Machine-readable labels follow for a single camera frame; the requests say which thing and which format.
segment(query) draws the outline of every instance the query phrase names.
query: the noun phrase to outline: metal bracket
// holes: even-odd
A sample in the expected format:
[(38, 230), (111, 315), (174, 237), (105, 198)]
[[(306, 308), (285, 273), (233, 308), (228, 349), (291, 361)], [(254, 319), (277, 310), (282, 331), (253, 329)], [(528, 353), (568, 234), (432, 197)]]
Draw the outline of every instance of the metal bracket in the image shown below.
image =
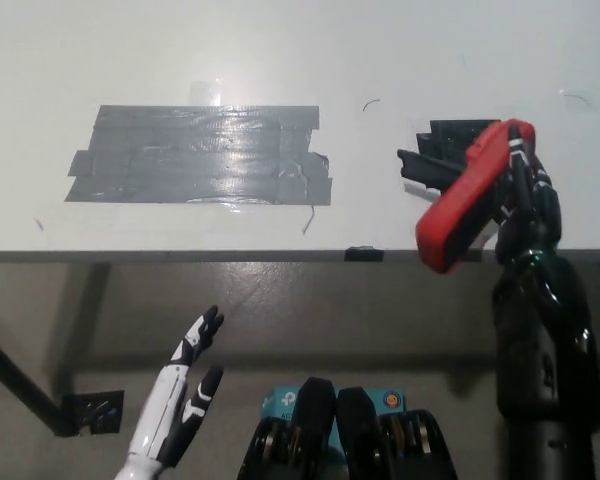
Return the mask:
[(73, 420), (76, 435), (89, 427), (91, 435), (118, 433), (122, 422), (124, 391), (72, 394), (62, 397), (61, 410)]
[(345, 262), (382, 262), (384, 250), (373, 247), (349, 247), (344, 252)]

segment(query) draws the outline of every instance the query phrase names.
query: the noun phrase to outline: floor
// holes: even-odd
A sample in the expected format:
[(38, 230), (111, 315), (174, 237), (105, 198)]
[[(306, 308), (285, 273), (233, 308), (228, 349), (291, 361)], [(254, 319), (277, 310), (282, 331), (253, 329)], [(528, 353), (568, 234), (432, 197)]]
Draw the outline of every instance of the floor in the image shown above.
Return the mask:
[[(579, 266), (600, 344), (600, 268)], [(54, 438), (0, 385), (0, 480), (112, 479), (144, 398), (191, 321), (227, 321), (193, 369), (226, 373), (167, 479), (235, 478), (276, 384), (401, 388), (438, 418), (460, 478), (501, 476), (489, 289), (495, 265), (0, 265), (0, 345), (47, 392), (125, 390), (120, 434)], [(84, 294), (85, 283), (91, 288)], [(596, 437), (600, 478), (600, 435)]]

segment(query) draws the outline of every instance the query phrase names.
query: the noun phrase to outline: robotic finger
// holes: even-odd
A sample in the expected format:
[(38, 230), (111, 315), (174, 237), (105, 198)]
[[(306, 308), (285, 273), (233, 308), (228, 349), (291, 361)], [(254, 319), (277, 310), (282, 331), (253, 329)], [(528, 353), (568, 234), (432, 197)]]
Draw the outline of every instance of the robotic finger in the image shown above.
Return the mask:
[(116, 480), (153, 480), (177, 465), (202, 424), (222, 378), (212, 367), (191, 400), (184, 404), (187, 373), (224, 321), (218, 307), (200, 316), (162, 368), (140, 414), (127, 460)]

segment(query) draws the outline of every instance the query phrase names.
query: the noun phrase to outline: table surface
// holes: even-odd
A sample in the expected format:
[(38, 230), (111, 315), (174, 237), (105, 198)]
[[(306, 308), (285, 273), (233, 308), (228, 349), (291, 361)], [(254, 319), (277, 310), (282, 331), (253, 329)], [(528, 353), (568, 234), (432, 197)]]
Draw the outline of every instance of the table surface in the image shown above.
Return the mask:
[[(307, 206), (64, 203), (100, 105), (204, 102), (320, 107), (306, 233)], [(536, 126), (561, 247), (600, 258), (600, 0), (0, 0), (0, 261), (407, 258), (428, 203), (396, 150), (508, 117)]]

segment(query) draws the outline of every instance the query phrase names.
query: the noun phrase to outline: tape piece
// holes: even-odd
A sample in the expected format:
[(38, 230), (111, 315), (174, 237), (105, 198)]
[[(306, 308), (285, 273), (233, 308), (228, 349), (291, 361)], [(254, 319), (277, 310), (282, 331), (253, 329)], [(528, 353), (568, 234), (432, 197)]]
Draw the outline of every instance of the tape piece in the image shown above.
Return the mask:
[(66, 201), (329, 205), (331, 179), (78, 177)]
[(102, 105), (97, 128), (195, 128), (203, 131), (317, 130), (316, 106), (144, 107)]
[(305, 153), (308, 130), (254, 130), (198, 132), (190, 128), (102, 129), (93, 131), (89, 150), (129, 152), (137, 150), (184, 152)]
[(329, 205), (318, 107), (102, 106), (68, 202)]
[(69, 174), (73, 177), (304, 177), (327, 178), (329, 161), (317, 153), (300, 156), (260, 153), (188, 153), (146, 149), (135, 153), (78, 151)]

